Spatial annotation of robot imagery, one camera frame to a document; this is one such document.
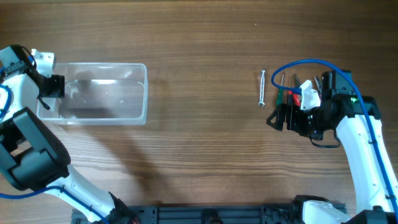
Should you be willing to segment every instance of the clear plastic bin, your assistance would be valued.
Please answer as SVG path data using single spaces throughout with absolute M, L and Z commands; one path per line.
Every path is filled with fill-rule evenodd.
M 42 121 L 79 125 L 142 125 L 148 102 L 147 68 L 141 63 L 58 63 L 65 97 L 37 102 Z

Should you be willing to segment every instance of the blue tube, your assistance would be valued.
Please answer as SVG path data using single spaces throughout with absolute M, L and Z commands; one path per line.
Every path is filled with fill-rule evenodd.
M 368 125 L 368 128 L 369 128 L 369 132 L 370 132 L 371 140 L 372 140 L 371 144 L 373 145 L 374 153 L 376 155 L 377 162 L 379 163 L 379 167 L 380 167 L 380 170 L 381 170 L 382 177 L 384 179 L 384 183 L 386 184 L 386 188 L 387 188 L 387 192 L 389 194 L 389 198 L 391 200 L 392 208 L 394 209 L 396 223 L 398 224 L 397 199 L 396 199 L 396 196 L 394 195 L 394 192 L 392 191 L 392 186 L 391 186 L 390 180 L 389 180 L 388 175 L 387 175 L 386 167 L 384 166 L 383 160 L 381 158 L 379 145 L 377 144 L 377 141 L 376 141 L 376 135 L 375 135 L 374 130 L 373 130 L 371 119 L 370 119 L 368 111 L 367 111 L 367 109 L 365 107 L 365 103 L 364 103 L 364 101 L 362 99 L 362 95 L 359 92 L 358 87 L 352 81 L 352 79 L 348 78 L 344 74 L 344 72 L 341 71 L 340 68 L 338 68 L 336 65 L 333 65 L 332 63 L 324 61 L 324 60 L 312 59 L 311 58 L 311 59 L 298 60 L 296 62 L 288 63 L 287 65 L 284 65 L 284 66 L 278 68 L 271 76 L 271 83 L 274 86 L 276 86 L 277 88 L 281 88 L 283 90 L 292 90 L 293 93 L 301 95 L 301 89 L 300 88 L 289 88 L 289 87 L 285 87 L 285 86 L 280 86 L 280 85 L 278 85 L 278 84 L 276 84 L 274 82 L 274 78 L 279 72 L 285 70 L 286 68 L 289 68 L 289 67 L 292 67 L 292 66 L 295 66 L 295 65 L 300 65 L 300 64 L 303 64 L 303 63 L 319 63 L 319 64 L 322 64 L 322 65 L 326 65 L 327 67 L 330 67 L 330 68 L 334 69 L 336 72 L 338 72 L 353 87 L 353 89 L 354 89 L 354 91 L 356 93 L 356 96 L 358 97 L 359 105 L 361 106 L 362 112 L 363 112 L 363 114 L 365 116 L 366 124 Z
M 0 193 L 0 198 L 4 198 L 4 199 L 23 199 L 23 198 L 33 197 L 35 195 L 44 193 L 44 192 L 46 192 L 48 190 L 59 190 L 61 192 L 61 194 L 62 193 L 66 194 L 72 200 L 74 200 L 75 202 L 79 203 L 81 206 L 85 207 L 86 209 L 88 209 L 89 211 L 93 212 L 95 215 L 100 217 L 105 224 L 109 224 L 109 221 L 107 221 L 107 219 L 105 219 L 104 216 L 102 216 L 96 210 L 93 210 L 90 206 L 86 205 L 84 202 L 82 202 L 81 200 L 79 200 L 78 198 L 73 196 L 71 193 L 69 193 L 63 187 L 59 187 L 59 186 L 46 187 L 46 188 L 43 188 L 43 189 L 40 189 L 40 190 L 36 190 L 35 192 L 28 193 L 28 194 L 23 194 L 23 195 L 7 195 L 7 194 Z
M 4 108 L 2 108 L 3 110 L 0 112 L 0 119 L 2 119 L 3 117 L 5 117 L 8 109 L 11 106 L 12 92 L 8 86 L 0 85 L 0 88 L 3 88 L 7 91 L 7 101 L 6 101 L 6 104 L 4 105 Z

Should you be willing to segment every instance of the wooden table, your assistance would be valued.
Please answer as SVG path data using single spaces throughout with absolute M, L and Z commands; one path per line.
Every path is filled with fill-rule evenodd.
M 342 147 L 319 149 L 266 125 L 277 89 L 258 74 L 321 58 L 353 71 L 377 99 L 398 166 L 398 14 L 377 1 L 151 1 L 1 5 L 0 43 L 54 52 L 58 62 L 140 62 L 148 68 L 145 126 L 55 126 L 72 164 L 129 205 L 346 203 L 355 193 Z M 326 67 L 286 70 L 302 80 Z M 0 177 L 0 192 L 20 194 Z M 68 223 L 49 195 L 0 203 L 0 223 Z

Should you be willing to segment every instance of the green handle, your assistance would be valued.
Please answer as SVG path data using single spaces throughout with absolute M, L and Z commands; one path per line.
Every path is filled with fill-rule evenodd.
M 281 104 L 283 100 L 284 100 L 284 90 L 279 89 L 278 98 L 276 99 L 276 105 L 278 106 L 279 104 Z

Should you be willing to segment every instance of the blue cable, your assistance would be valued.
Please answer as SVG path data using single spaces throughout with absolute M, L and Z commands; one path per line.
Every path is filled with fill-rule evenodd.
M 0 85 L 0 88 L 3 88 L 7 91 L 7 100 L 6 100 L 6 104 L 4 105 L 3 110 L 0 112 L 0 119 L 5 117 L 5 115 L 7 114 L 8 109 L 11 106 L 11 98 L 12 98 L 12 92 L 11 89 L 8 86 L 4 86 L 4 85 Z
M 23 195 L 7 195 L 7 194 L 0 193 L 0 198 L 4 198 L 4 199 L 23 199 L 23 198 L 29 198 L 29 197 L 36 196 L 36 195 L 44 193 L 44 192 L 46 192 L 48 190 L 59 190 L 61 192 L 61 194 L 62 193 L 66 194 L 72 200 L 74 200 L 75 202 L 79 203 L 81 206 L 85 207 L 87 210 L 93 212 L 95 215 L 100 217 L 102 219 L 102 221 L 104 221 L 105 224 L 109 224 L 109 221 L 107 221 L 107 219 L 105 219 L 104 216 L 102 216 L 96 210 L 92 209 L 90 206 L 86 205 L 84 202 L 82 202 L 81 200 L 79 200 L 78 198 L 73 196 L 71 193 L 69 193 L 63 187 L 59 187 L 59 186 L 46 187 L 46 188 L 43 188 L 43 189 L 40 189 L 40 190 L 36 190 L 35 192 L 31 192 L 31 193 L 23 194 Z
M 292 67 L 292 66 L 295 66 L 295 65 L 300 65 L 300 64 L 303 64 L 303 63 L 319 63 L 319 64 L 322 64 L 322 65 L 326 65 L 327 67 L 330 67 L 330 68 L 334 69 L 336 72 L 338 72 L 353 87 L 353 89 L 354 89 L 354 91 L 356 93 L 356 96 L 358 97 L 359 105 L 361 106 L 362 112 L 363 112 L 363 114 L 365 116 L 365 120 L 366 120 L 366 123 L 367 123 L 368 128 L 369 128 L 369 132 L 370 132 L 371 139 L 372 139 L 372 142 L 370 142 L 370 144 L 373 145 L 374 153 L 376 155 L 377 162 L 379 163 L 380 171 L 381 171 L 382 177 L 384 179 L 384 183 L 386 184 L 387 192 L 389 194 L 389 199 L 391 200 L 391 204 L 392 204 L 392 207 L 394 209 L 396 223 L 398 223 L 397 199 L 396 199 L 396 196 L 394 195 L 394 192 L 392 191 L 391 183 L 390 183 L 390 180 L 388 178 L 386 168 L 384 166 L 383 160 L 381 159 L 380 149 L 379 149 L 379 145 L 377 144 L 377 141 L 376 141 L 376 135 L 375 135 L 374 130 L 373 130 L 371 119 L 370 119 L 368 111 L 367 111 L 367 109 L 365 107 L 365 103 L 364 103 L 364 101 L 362 99 L 362 95 L 359 92 L 358 87 L 352 81 L 352 79 L 348 78 L 344 74 L 344 72 L 341 71 L 336 65 L 333 65 L 332 63 L 324 61 L 324 60 L 312 59 L 311 58 L 311 59 L 298 60 L 296 62 L 288 63 L 287 65 L 284 65 L 284 66 L 278 68 L 271 76 L 271 83 L 274 86 L 276 86 L 277 88 L 281 88 L 283 90 L 291 90 L 293 93 L 301 95 L 301 89 L 300 88 L 289 88 L 289 87 L 285 87 L 285 86 L 280 86 L 280 85 L 278 85 L 278 84 L 276 84 L 274 82 L 274 78 L 279 72 L 285 70 L 286 68 L 289 68 L 289 67 Z

